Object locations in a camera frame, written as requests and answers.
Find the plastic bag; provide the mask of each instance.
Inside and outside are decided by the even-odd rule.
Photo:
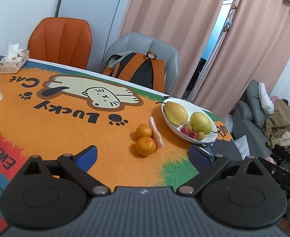
[[[228,114],[224,117],[223,122],[227,127],[228,131],[231,133],[233,131],[233,117]]]
[[[244,160],[247,156],[250,155],[247,137],[244,135],[243,137],[236,140],[235,143],[240,155],[242,156],[242,159]]]

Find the paw print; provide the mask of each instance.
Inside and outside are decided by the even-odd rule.
[[[125,124],[128,123],[128,121],[126,119],[124,119],[122,121],[122,117],[118,114],[111,114],[109,115],[109,120],[111,120],[109,122],[110,125],[113,125],[113,123],[115,122],[115,125],[119,126],[119,125],[122,125],[124,126]]]
[[[29,99],[31,99],[32,94],[33,93],[31,93],[31,92],[25,92],[23,95],[19,94],[19,97],[21,97],[21,99],[24,99],[24,100],[29,100]]]

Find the pillow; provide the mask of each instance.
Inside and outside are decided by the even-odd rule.
[[[252,113],[247,103],[244,103],[243,101],[239,101],[238,107],[241,112],[242,119],[252,121]]]
[[[259,90],[259,100],[261,103],[261,107],[264,113],[269,116],[274,112],[274,105],[273,102],[270,100],[270,97],[267,94],[266,86],[264,83],[259,83],[258,85]]]
[[[266,115],[259,100],[259,83],[256,80],[251,80],[246,89],[249,107],[253,116],[254,124],[259,129],[263,129],[266,121]]]

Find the gray chair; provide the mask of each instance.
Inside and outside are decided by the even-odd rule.
[[[135,32],[127,33],[109,47],[101,66],[101,72],[107,66],[107,62],[113,54],[126,51],[144,54],[153,51],[157,54],[158,59],[164,60],[166,66],[165,89],[167,94],[170,93],[179,75],[179,53],[174,47],[146,35]]]

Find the doorway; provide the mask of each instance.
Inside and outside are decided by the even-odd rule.
[[[195,72],[193,73],[193,76],[191,77],[191,80],[182,96],[182,99],[188,98],[190,92],[192,91],[196,81],[199,78],[199,75],[201,74],[204,65],[206,64],[215,44],[220,36],[220,33],[222,32],[223,26],[225,24],[225,21],[227,20],[228,13],[231,9],[231,4],[233,0],[224,0],[222,8],[220,10],[220,14],[215,22],[215,26],[212,30],[212,34],[210,36],[210,39],[206,45],[206,48],[202,54],[202,57],[200,58],[199,64],[197,65]]]

